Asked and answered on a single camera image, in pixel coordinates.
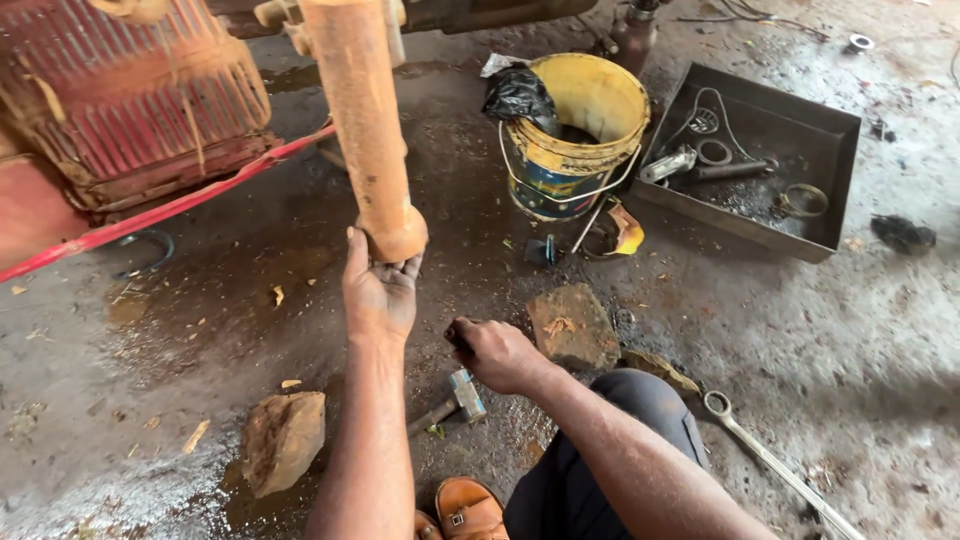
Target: hand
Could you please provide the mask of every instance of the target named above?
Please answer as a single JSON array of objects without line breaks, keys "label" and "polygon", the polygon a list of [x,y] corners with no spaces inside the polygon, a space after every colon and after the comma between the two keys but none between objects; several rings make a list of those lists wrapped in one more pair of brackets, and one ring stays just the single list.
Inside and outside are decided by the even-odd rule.
[{"label": "hand", "polygon": [[372,262],[367,234],[347,228],[349,251],[344,269],[344,305],[350,338],[384,335],[405,342],[417,317],[414,284],[423,252],[393,264]]},{"label": "hand", "polygon": [[538,380],[556,367],[523,332],[507,323],[474,323],[457,317],[453,327],[473,349],[473,354],[458,350],[457,359],[498,394],[529,397]]}]

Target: brown stone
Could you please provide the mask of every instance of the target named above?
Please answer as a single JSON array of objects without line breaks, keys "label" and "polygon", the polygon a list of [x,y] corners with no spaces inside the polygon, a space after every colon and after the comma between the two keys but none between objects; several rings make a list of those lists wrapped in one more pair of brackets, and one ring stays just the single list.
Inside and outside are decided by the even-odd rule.
[{"label": "brown stone", "polygon": [[527,312],[537,348],[554,362],[590,371],[611,368],[620,358],[607,311],[586,283],[545,292],[527,302]]},{"label": "brown stone", "polygon": [[287,489],[324,445],[322,392],[264,398],[253,408],[240,448],[241,471],[257,498]]},{"label": "brown stone", "polygon": [[699,398],[700,387],[689,377],[682,375],[670,365],[670,362],[663,359],[660,355],[653,353],[642,353],[640,351],[627,351],[623,355],[627,362],[627,367],[632,367],[640,371],[645,371],[651,375],[656,375],[666,380],[674,390],[680,394],[683,399]]}]

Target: dark trousers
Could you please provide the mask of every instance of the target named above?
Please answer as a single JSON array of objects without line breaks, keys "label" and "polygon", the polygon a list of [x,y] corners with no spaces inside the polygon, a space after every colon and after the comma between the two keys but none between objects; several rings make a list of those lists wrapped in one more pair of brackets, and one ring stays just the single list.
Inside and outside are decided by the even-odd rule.
[{"label": "dark trousers", "polygon": [[[636,369],[617,369],[597,378],[590,389],[708,468],[693,415],[666,382]],[[517,483],[503,521],[512,540],[631,538],[562,431]]]}]

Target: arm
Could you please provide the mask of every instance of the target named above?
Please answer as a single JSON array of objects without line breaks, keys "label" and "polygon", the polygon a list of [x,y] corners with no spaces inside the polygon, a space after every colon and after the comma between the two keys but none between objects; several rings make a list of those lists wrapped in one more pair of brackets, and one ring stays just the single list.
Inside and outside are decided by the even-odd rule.
[{"label": "arm", "polygon": [[343,414],[307,540],[408,540],[414,477],[403,405],[403,347],[416,316],[422,254],[370,265],[367,237],[348,229],[344,271],[348,357]]},{"label": "arm", "polygon": [[457,319],[477,379],[533,400],[557,423],[634,538],[776,538],[707,472],[547,360],[516,328]]}]

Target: brown leather sandal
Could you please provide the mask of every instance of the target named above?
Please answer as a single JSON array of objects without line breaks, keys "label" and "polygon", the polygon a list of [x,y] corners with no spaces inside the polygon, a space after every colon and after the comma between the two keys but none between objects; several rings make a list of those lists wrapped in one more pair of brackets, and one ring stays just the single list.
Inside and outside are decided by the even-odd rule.
[{"label": "brown leather sandal", "polygon": [[437,515],[446,540],[509,540],[503,503],[477,479],[444,480],[437,490]]},{"label": "brown leather sandal", "polygon": [[414,540],[444,540],[437,522],[419,510],[414,514]]}]

